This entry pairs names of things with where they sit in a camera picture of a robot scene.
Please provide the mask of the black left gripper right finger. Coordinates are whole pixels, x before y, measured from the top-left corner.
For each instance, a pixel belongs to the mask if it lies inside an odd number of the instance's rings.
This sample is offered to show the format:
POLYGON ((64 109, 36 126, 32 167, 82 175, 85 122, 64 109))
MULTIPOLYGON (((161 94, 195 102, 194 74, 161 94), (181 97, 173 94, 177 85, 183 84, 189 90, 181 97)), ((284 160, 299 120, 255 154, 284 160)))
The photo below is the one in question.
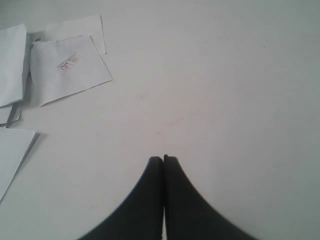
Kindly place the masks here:
POLYGON ((212 208, 192 185, 178 159, 163 158, 168 240, 254 240, 212 208))

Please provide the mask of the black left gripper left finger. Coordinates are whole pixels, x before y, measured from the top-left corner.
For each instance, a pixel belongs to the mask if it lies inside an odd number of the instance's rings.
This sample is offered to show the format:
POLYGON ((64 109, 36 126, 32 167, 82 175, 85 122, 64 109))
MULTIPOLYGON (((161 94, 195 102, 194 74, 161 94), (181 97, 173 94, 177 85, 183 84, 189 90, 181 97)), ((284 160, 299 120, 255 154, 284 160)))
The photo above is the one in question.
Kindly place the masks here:
POLYGON ((126 199, 81 239, 161 240, 163 217, 163 160, 153 156, 126 199))

